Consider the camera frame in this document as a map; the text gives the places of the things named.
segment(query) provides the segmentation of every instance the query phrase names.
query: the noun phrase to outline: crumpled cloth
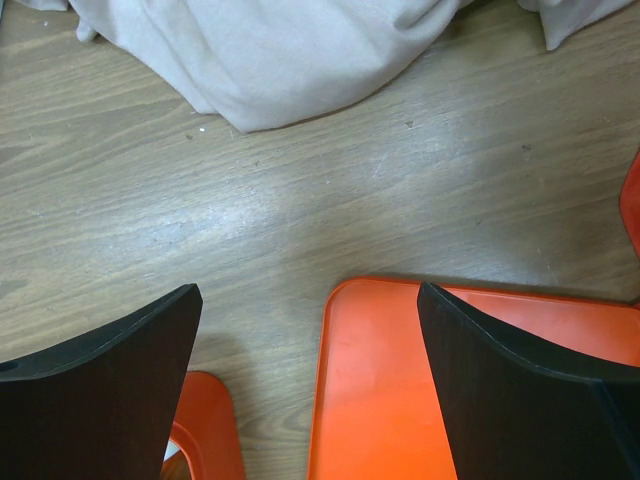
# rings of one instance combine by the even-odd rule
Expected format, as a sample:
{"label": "crumpled cloth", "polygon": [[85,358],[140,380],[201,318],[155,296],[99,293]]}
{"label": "crumpled cloth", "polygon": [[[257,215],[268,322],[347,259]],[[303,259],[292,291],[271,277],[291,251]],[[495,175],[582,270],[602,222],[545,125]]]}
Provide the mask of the crumpled cloth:
{"label": "crumpled cloth", "polygon": [[[353,104],[398,75],[472,0],[19,0],[80,16],[199,113],[243,132]],[[633,0],[518,0],[552,50]]]}

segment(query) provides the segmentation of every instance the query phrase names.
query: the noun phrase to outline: gray fabric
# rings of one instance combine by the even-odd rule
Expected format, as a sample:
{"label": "gray fabric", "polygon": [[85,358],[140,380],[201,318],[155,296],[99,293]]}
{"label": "gray fabric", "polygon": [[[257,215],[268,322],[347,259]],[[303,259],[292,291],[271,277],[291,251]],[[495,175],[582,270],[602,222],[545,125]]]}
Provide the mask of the gray fabric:
{"label": "gray fabric", "polygon": [[[20,0],[64,10],[67,0]],[[519,0],[547,47],[632,0]],[[357,102],[422,53],[470,0],[71,0],[96,32],[160,74],[200,113],[240,131]]]}

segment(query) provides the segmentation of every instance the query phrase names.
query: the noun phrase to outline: cloth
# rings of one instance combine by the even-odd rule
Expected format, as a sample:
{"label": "cloth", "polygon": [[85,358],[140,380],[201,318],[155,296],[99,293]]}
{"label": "cloth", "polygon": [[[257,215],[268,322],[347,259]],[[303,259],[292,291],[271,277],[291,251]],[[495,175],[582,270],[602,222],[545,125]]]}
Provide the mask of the cloth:
{"label": "cloth", "polygon": [[[64,10],[68,0],[19,0]],[[398,75],[471,0],[70,0],[77,36],[98,32],[161,75],[199,113],[240,131],[353,104]],[[632,0],[520,0],[547,46]]]}

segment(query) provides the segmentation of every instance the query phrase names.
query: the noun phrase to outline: wood grain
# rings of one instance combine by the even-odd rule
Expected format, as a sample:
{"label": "wood grain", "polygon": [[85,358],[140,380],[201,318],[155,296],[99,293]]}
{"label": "wood grain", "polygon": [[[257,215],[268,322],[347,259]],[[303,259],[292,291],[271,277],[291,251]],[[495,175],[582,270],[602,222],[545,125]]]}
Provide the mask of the wood grain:
{"label": "wood grain", "polygon": [[197,282],[191,366],[230,388],[250,479],[302,479],[324,301],[393,274],[630,301],[617,197],[640,143],[640,4],[546,53],[461,12],[358,105],[241,135],[75,14],[0,25],[0,360]]}

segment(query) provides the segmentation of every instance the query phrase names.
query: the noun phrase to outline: red object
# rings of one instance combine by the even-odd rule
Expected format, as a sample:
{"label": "red object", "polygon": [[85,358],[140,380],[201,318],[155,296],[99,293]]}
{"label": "red object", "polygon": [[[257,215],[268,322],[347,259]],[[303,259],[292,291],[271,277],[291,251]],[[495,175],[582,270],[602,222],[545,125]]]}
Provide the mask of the red object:
{"label": "red object", "polygon": [[231,395],[213,375],[187,373],[169,439],[192,480],[245,480]]}
{"label": "red object", "polygon": [[620,214],[636,255],[640,257],[640,150],[622,186]]}
{"label": "red object", "polygon": [[[559,345],[640,366],[640,310],[446,287]],[[456,480],[418,319],[419,283],[355,278],[329,297],[318,358],[309,480]]]}

